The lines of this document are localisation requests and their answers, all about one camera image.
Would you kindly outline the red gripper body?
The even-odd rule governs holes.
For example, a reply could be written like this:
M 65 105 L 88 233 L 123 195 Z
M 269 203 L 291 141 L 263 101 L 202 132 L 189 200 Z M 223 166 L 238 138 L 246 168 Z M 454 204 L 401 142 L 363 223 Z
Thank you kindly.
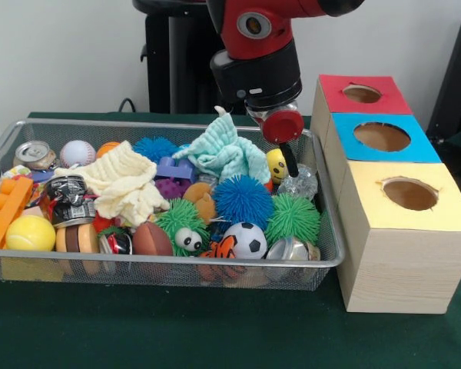
M 303 128 L 303 118 L 296 110 L 273 111 L 261 122 L 264 138 L 276 145 L 293 141 L 302 133 Z

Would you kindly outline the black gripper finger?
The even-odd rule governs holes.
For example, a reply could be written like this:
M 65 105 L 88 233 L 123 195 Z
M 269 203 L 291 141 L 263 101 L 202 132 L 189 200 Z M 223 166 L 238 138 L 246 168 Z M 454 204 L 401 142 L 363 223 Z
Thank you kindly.
M 297 161 L 290 145 L 287 142 L 284 142 L 282 144 L 282 155 L 287 164 L 287 171 L 289 176 L 291 176 L 292 178 L 296 178 L 299 175 Z

